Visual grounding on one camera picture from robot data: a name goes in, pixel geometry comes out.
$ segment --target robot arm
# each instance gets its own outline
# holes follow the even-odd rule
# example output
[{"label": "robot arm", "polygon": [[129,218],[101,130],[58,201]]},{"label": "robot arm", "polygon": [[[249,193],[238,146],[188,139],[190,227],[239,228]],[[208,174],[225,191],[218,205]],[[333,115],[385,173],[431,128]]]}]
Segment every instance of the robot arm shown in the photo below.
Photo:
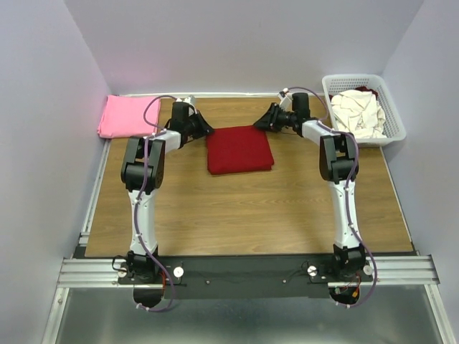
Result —
[{"label": "robot arm", "polygon": [[[121,169],[121,180],[126,185],[132,208],[133,236],[131,240],[131,257],[145,256],[139,235],[136,232],[135,220],[141,229],[143,243],[150,252],[156,252],[158,242],[155,235],[154,211],[155,198],[164,177],[164,159],[168,152],[182,148],[189,137],[197,139],[213,133],[201,113],[194,107],[194,98],[176,101],[172,105],[172,116],[168,129],[146,138],[132,137],[128,141]],[[147,145],[148,170],[145,189],[138,200],[143,184],[145,166],[139,161],[145,156]]]},{"label": "robot arm", "polygon": [[347,184],[349,196],[346,203],[346,180],[356,157],[354,143],[347,135],[327,130],[319,120],[311,117],[307,94],[293,94],[291,112],[286,110],[292,103],[290,98],[281,92],[280,99],[280,104],[272,103],[254,125],[261,130],[273,132],[281,131],[284,127],[292,128],[300,137],[319,146],[319,169],[322,179],[330,188],[335,216],[333,269],[336,274],[355,274],[365,265],[365,250],[349,228],[347,214],[349,212],[354,231],[359,235],[354,200],[358,166]]}]

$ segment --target metal floor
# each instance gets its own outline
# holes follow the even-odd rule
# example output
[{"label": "metal floor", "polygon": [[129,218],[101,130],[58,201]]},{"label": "metal floor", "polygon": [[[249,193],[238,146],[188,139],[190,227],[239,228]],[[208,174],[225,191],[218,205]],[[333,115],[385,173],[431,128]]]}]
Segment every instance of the metal floor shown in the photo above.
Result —
[{"label": "metal floor", "polygon": [[132,290],[72,289],[57,343],[442,343],[422,285],[381,286],[363,307],[331,300],[183,300],[165,313],[137,310]]}]

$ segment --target folded towel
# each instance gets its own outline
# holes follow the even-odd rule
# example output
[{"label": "folded towel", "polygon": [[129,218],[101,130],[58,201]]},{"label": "folded towel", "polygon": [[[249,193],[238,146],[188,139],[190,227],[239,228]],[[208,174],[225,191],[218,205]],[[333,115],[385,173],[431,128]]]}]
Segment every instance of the folded towel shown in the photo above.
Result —
[{"label": "folded towel", "polygon": [[274,165],[266,133],[253,125],[215,129],[206,143],[211,174],[269,171]]},{"label": "folded towel", "polygon": [[335,95],[331,105],[338,129],[356,138],[386,138],[386,114],[372,92],[348,90]]},{"label": "folded towel", "polygon": [[[156,132],[156,128],[145,123],[143,111],[154,97],[119,97],[109,95],[100,119],[98,134],[101,138],[129,138]],[[148,109],[147,118],[157,124],[160,100]]]}]

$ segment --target red folded cloth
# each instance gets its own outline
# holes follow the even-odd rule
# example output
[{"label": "red folded cloth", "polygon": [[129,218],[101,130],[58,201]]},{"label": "red folded cloth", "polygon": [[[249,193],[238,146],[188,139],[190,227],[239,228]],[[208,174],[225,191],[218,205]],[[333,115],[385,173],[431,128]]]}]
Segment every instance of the red folded cloth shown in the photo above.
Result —
[{"label": "red folded cloth", "polygon": [[211,174],[269,171],[274,165],[266,133],[253,125],[215,129],[206,142]]}]

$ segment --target metal frame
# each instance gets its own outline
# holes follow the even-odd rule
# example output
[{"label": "metal frame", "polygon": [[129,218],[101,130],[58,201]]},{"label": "metal frame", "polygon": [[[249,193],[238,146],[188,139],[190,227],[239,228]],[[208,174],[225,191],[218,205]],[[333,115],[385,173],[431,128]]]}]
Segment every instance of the metal frame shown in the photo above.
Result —
[{"label": "metal frame", "polygon": [[[86,246],[89,239],[95,207],[98,201],[100,186],[105,171],[105,166],[110,150],[110,140],[106,140],[103,153],[100,159],[98,174],[95,179],[90,203],[87,208],[85,221],[82,226],[79,246]],[[400,206],[397,192],[395,191],[392,176],[387,166],[384,152],[382,151],[387,173],[389,174],[392,187],[394,189],[397,202]],[[405,228],[411,239],[407,223],[402,212]],[[445,344],[456,344],[453,329],[449,323],[443,301],[438,290],[437,272],[430,256],[383,256],[375,257],[378,265],[378,285],[424,285],[430,306],[435,316],[438,329]],[[115,261],[115,266],[119,267],[122,259]],[[42,344],[56,343],[60,329],[60,324],[65,313],[65,305],[70,288],[160,288],[161,285],[120,285],[118,284],[117,272],[113,271],[111,259],[65,259],[62,263],[60,277],[57,282],[55,298],[52,303],[47,326],[45,328]],[[329,287],[342,285],[343,283],[329,283]]]},{"label": "metal frame", "polygon": [[107,165],[108,152],[110,151],[110,140],[105,140],[102,150],[102,156],[100,157],[100,164],[98,169],[98,174],[95,177],[95,183],[93,187],[93,192],[91,193],[91,198],[89,205],[87,207],[85,220],[81,228],[81,233],[89,233],[91,231],[91,226],[93,225],[95,206],[97,205],[100,186],[102,185],[103,173],[105,172],[105,166]]}]

